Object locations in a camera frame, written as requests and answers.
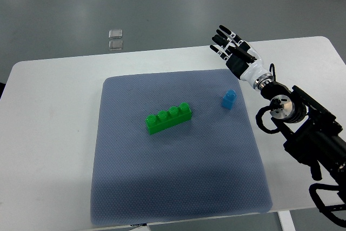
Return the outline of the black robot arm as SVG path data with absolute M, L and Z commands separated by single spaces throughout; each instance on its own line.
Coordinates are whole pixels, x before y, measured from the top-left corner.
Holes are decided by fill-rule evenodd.
M 269 105 L 256 115 L 257 126 L 267 134 L 281 133 L 284 150 L 296 161 L 310 167 L 315 183 L 309 194 L 326 218 L 345 227 L 335 212 L 345 211 L 345 141 L 336 117 L 298 86 L 288 89 L 276 81 L 275 66 L 257 80 Z

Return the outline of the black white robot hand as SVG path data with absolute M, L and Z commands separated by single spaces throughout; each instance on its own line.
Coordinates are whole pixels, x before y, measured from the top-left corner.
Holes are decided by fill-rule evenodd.
M 264 67 L 258 52 L 238 34 L 220 25 L 212 41 L 215 44 L 210 49 L 225 62 L 237 79 L 248 82 L 258 91 L 274 81 L 273 74 Z

